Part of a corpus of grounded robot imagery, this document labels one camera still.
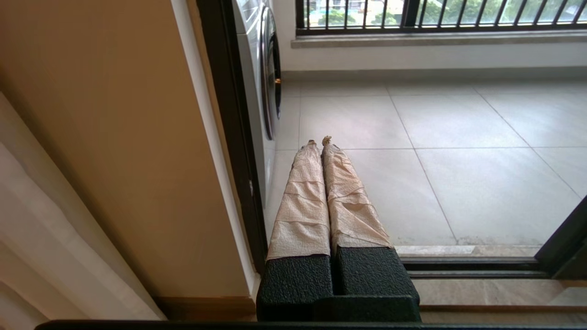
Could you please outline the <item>left gripper tape-wrapped right finger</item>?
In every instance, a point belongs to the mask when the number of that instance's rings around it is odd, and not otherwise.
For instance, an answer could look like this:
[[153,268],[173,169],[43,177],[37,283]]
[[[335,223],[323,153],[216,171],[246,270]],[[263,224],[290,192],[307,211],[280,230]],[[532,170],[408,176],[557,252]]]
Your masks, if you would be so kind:
[[350,158],[330,136],[322,145],[336,293],[419,298]]

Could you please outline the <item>left gripper tape-wrapped left finger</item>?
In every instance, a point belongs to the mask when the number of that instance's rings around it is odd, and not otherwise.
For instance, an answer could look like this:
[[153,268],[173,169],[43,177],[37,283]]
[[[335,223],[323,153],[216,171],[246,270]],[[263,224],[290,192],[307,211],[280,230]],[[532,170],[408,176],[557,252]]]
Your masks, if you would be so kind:
[[295,155],[256,295],[258,321],[312,321],[333,295],[331,226],[321,153],[310,140]]

